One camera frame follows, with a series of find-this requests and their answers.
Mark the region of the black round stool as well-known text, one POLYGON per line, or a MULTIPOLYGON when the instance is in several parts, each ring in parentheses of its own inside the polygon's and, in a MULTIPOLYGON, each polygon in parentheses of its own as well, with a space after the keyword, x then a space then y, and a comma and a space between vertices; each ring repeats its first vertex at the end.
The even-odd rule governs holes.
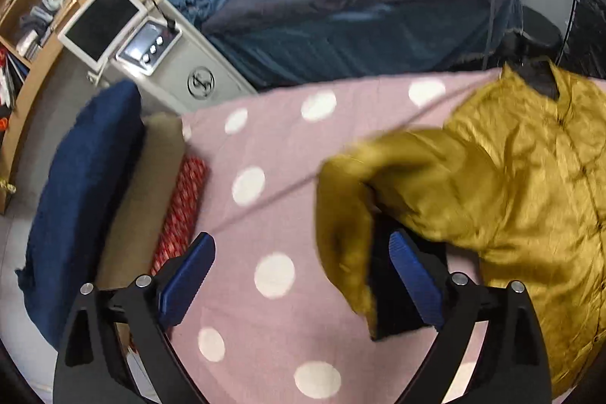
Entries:
POLYGON ((560 29, 529 6, 524 6, 522 13, 522 28, 503 37, 499 54, 506 61, 515 64, 520 64, 526 58, 549 58, 555 61, 563 46, 560 29))

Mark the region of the gold satin jacket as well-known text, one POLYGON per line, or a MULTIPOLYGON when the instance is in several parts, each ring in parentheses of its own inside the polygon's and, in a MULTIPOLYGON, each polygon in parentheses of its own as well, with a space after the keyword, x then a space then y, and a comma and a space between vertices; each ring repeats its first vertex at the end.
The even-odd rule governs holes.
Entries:
POLYGON ((605 92, 553 68, 555 96, 511 68, 439 128, 394 129, 327 159, 315 230, 328 279, 377 335, 370 281, 380 210, 472 251, 483 279, 529 290, 551 393, 573 388, 605 342, 605 92))

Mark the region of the tan folded cloth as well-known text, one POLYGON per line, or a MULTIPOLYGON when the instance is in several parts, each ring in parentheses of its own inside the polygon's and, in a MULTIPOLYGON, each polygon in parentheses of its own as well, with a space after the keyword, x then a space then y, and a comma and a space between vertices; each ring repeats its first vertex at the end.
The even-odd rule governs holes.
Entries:
POLYGON ((106 239, 95 285, 123 288, 150 272, 170 198, 185 156, 182 121, 169 114, 144 119, 140 158, 106 239))

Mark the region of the red patterned folded cloth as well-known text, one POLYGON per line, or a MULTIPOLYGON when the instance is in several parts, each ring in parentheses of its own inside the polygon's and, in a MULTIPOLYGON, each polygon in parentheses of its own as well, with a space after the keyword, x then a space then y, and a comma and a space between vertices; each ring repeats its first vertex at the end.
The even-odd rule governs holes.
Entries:
POLYGON ((184 157, 154 252, 152 276, 168 260, 183 255, 189 248, 207 174, 208 167, 202 159, 189 155, 184 157))

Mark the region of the navy blue folded cloth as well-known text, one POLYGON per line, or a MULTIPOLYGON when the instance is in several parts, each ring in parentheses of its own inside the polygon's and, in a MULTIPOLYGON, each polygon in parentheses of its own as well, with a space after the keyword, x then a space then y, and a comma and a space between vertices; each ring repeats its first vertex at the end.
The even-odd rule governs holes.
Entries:
POLYGON ((144 145, 141 94, 123 80, 94 96, 56 149, 16 272, 27 313, 59 347, 80 287, 94 281, 144 145))

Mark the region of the pink polka dot blanket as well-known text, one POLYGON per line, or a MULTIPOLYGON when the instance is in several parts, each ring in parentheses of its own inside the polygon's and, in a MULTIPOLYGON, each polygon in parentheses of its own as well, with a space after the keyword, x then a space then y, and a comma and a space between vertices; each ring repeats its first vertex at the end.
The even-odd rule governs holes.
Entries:
POLYGON ((274 90, 183 119, 209 179, 195 229, 217 254, 183 322, 179 358, 214 403, 391 403, 434 339, 373 342, 315 248, 320 165, 400 126, 439 127, 498 71, 371 77, 274 90))

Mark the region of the white framed monitor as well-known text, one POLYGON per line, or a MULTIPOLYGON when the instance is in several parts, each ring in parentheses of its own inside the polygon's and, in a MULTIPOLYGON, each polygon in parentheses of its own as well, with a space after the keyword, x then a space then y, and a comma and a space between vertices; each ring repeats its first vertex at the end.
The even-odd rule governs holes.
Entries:
POLYGON ((147 16, 140 0, 86 0, 59 32, 62 46, 101 71, 127 33, 147 16))

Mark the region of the white machine cabinet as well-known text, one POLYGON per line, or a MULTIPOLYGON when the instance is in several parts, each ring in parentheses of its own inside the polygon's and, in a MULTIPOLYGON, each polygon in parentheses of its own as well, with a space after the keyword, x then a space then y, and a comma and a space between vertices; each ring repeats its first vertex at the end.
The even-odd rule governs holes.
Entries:
POLYGON ((184 115, 256 93, 176 7, 167 0, 156 0, 151 5, 150 19, 163 22, 168 17, 176 22, 181 36, 170 44, 151 74, 144 74, 113 54, 101 73, 87 74, 88 81, 100 88, 126 79, 134 81, 146 115, 156 112, 184 115))

